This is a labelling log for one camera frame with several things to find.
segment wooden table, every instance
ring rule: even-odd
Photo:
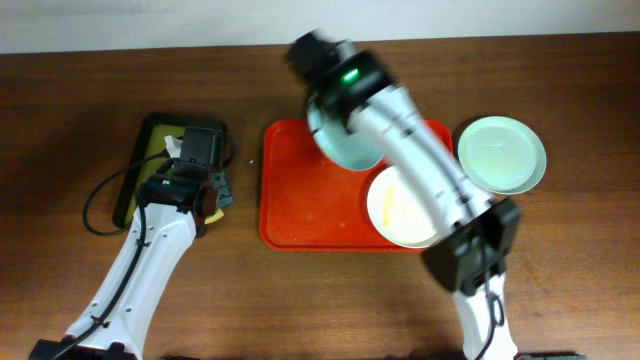
[[[640,34],[361,44],[451,129],[504,114],[542,138],[547,173],[515,197],[507,309],[523,352],[640,354]],[[59,340],[122,240],[84,230],[86,196],[124,167],[152,111],[213,115],[239,141],[227,216],[165,290],[147,358],[382,358],[460,349],[449,294],[416,254],[279,253],[258,235],[261,134],[302,116],[285,46],[0,56],[0,357]],[[92,210],[108,228],[114,183]]]

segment black cable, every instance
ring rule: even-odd
[[[82,209],[82,222],[84,223],[84,227],[87,228],[87,230],[89,230],[90,233],[94,234],[94,235],[98,235],[98,236],[114,236],[114,235],[119,235],[122,234],[123,232],[129,230],[129,226],[125,226],[121,229],[115,230],[115,231],[111,231],[111,232],[102,232],[102,231],[98,231],[96,229],[94,229],[90,224],[89,224],[89,219],[88,219],[88,213],[89,213],[89,206],[91,205],[91,201],[93,201],[93,198],[96,196],[96,194],[98,193],[98,191],[100,191],[100,189],[102,189],[103,186],[105,186],[109,181],[115,179],[116,177],[120,176],[120,175],[124,175],[126,173],[128,173],[129,171],[137,168],[138,166],[143,165],[146,162],[149,162],[153,159],[157,159],[157,158],[161,158],[161,157],[168,157],[169,153],[167,152],[167,150],[163,150],[162,152],[149,156],[147,158],[144,158],[140,161],[137,161],[129,166],[127,166],[126,168],[112,174],[111,176],[109,176],[108,178],[104,179],[100,184],[98,184],[98,186],[96,186],[95,189],[93,189],[93,191],[91,192],[91,194],[89,195],[89,197],[87,198],[87,202],[84,204],[84,208]]]
[[[372,109],[376,110],[378,113],[380,113],[381,115],[385,116],[388,120],[390,120],[394,125],[396,125],[398,128],[400,128],[401,131],[403,130],[410,130],[408,133],[408,136],[412,136],[415,134],[414,129],[402,129],[400,127],[400,124],[396,123],[396,119],[400,119],[401,116],[395,115],[394,112],[390,109],[386,109],[383,106],[380,106],[381,104],[374,104],[371,102],[367,103],[369,106],[371,106]],[[434,160],[434,162],[436,163],[436,166],[438,166],[440,168],[440,171],[443,173],[443,175],[447,178],[447,180],[449,180],[449,182],[451,183],[451,185],[453,186],[453,190],[456,192],[456,194],[458,195],[458,200],[464,205],[464,209],[465,212],[467,213],[467,216],[469,217],[469,219],[473,219],[473,211],[471,210],[471,207],[469,206],[469,199],[466,195],[464,195],[462,193],[462,190],[458,187],[457,184],[457,180],[455,179],[455,176],[453,176],[453,174],[451,174],[449,172],[449,170],[447,169],[446,165],[444,165],[441,161],[441,159],[436,156],[436,154],[434,154],[434,152],[432,151],[432,149],[424,144],[422,141],[420,141],[419,139],[416,139],[415,143],[422,148],[423,151],[425,151],[426,153],[429,154],[429,156]],[[485,247],[485,236],[484,233],[482,231],[482,229],[480,228],[480,226],[475,226],[475,230],[476,230],[476,234],[478,235],[478,237],[480,237],[480,241],[481,241],[481,252],[480,252],[480,266],[482,268],[482,271],[484,273],[484,291],[485,291],[485,298],[487,300],[487,308],[489,310],[489,317],[490,317],[490,323],[489,323],[489,334],[487,335],[487,339],[485,340],[485,343],[482,347],[482,349],[480,350],[480,352],[478,353],[478,355],[476,356],[475,360],[480,360],[482,359],[482,357],[484,356],[484,354],[487,352],[487,350],[489,349],[489,346],[491,346],[491,342],[493,341],[493,336],[495,335],[495,330],[496,330],[496,326],[502,326],[504,325],[504,308],[502,305],[502,302],[500,301],[500,297],[498,295],[496,295],[494,292],[491,292],[491,288],[489,287],[489,276],[487,274],[487,272],[485,271],[486,267],[487,267],[487,259],[486,259],[486,254],[484,251],[484,247]],[[500,322],[496,321],[495,319],[495,310],[494,310],[494,303],[497,302],[498,305],[500,306],[500,313],[501,313],[501,318],[500,318]]]
[[[229,164],[231,164],[233,159],[236,157],[236,153],[237,153],[236,140],[231,135],[228,136],[228,139],[229,139],[229,148],[231,153],[229,154],[228,158],[224,159],[224,162],[222,163],[223,169],[229,166]]]
[[[169,171],[169,169],[171,169],[175,161],[176,158],[168,158],[167,161],[160,165],[158,170],[156,170],[156,174],[165,174],[167,171]]]
[[[133,271],[135,270],[136,265],[140,260],[142,249],[145,247],[145,242],[144,242],[145,237],[147,235],[147,216],[144,212],[144,205],[142,204],[142,201],[140,201],[140,198],[138,195],[136,195],[136,203],[140,211],[140,238],[136,241],[136,246],[137,246],[136,252],[133,254],[131,263],[127,268],[127,272],[124,274],[122,281],[120,281],[120,285],[118,286],[118,289],[113,294],[111,301],[109,301],[109,304],[107,304],[107,307],[102,312],[102,315],[100,315],[100,317],[98,318],[95,318],[95,317],[93,318],[93,325],[91,325],[87,330],[85,330],[82,334],[80,334],[71,344],[67,345],[64,349],[60,350],[60,352],[54,355],[51,358],[51,360],[62,359],[62,357],[66,353],[68,353],[70,350],[78,346],[78,344],[86,340],[89,336],[91,336],[91,334],[93,334],[96,330],[98,330],[100,326],[104,326],[105,325],[104,321],[107,319],[107,317],[109,316],[113,308],[116,306],[116,304],[120,300],[120,296],[122,296],[122,293],[124,292],[124,289],[127,287],[127,284],[131,279],[131,275],[133,275]]]

